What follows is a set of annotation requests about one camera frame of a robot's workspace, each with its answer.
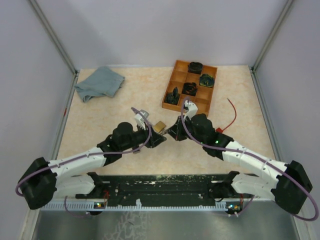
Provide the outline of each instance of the wooden tray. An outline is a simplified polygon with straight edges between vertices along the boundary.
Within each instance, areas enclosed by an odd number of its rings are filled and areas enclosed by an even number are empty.
[[[210,104],[212,99],[212,93],[214,92],[214,87],[206,87],[206,86],[199,86],[199,78],[202,74],[209,74],[214,77],[216,81],[217,76],[217,67],[214,66],[206,66],[203,65],[201,74],[194,74],[188,72],[188,61],[181,61],[177,60],[175,62],[168,86],[166,87],[166,91],[164,93],[162,99],[162,108],[169,109],[173,111],[180,112],[181,105],[185,97],[189,97],[190,100],[196,104],[198,107],[198,114],[206,114],[208,116],[210,110]],[[182,94],[182,89],[184,83],[196,83],[198,90],[195,96],[190,96],[186,94]],[[175,87],[178,87],[179,102],[178,105],[173,105],[165,102],[166,95],[168,93],[172,93]]]

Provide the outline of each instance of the white wall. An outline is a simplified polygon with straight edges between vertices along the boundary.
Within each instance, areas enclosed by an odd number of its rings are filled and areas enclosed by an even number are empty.
[[[253,65],[286,0],[38,0],[76,68]]]
[[[320,1],[297,0],[260,69],[271,121],[287,162],[303,164],[320,205]],[[309,204],[310,214],[314,209]],[[320,220],[315,222],[320,239]]]
[[[26,0],[0,7],[0,239],[17,239],[27,211],[15,186],[48,157],[72,73]]]

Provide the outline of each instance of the gray floor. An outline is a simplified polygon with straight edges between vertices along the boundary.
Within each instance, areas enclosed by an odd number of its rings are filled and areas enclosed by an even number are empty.
[[[288,213],[273,202],[254,202],[239,218],[201,211],[133,211],[104,212],[82,219],[64,211],[42,211],[32,239],[298,240],[299,237]]]

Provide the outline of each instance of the gray-blue towel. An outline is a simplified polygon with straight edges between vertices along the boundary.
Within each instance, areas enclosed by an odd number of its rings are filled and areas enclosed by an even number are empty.
[[[74,88],[82,101],[86,103],[94,97],[108,96],[113,98],[124,80],[125,77],[107,66],[101,66],[86,80],[77,83]]]

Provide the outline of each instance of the wooden table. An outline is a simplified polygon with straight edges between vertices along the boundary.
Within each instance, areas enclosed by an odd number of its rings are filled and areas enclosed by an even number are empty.
[[[133,126],[134,113],[130,107],[149,112],[149,120],[172,126],[178,112],[161,107],[172,67],[114,68],[125,81],[114,98],[96,97],[83,103],[75,92],[64,130],[58,158],[84,152],[102,142],[121,122]],[[78,82],[95,69],[82,69]],[[270,139],[258,102],[248,66],[218,66],[208,118],[214,128],[224,128],[237,119],[224,133],[252,151],[274,159]],[[167,141],[154,149],[142,148],[138,154],[125,154],[121,159],[96,169],[100,175],[165,175],[165,174],[226,174],[232,170],[248,171],[235,164],[209,156],[191,140]]]

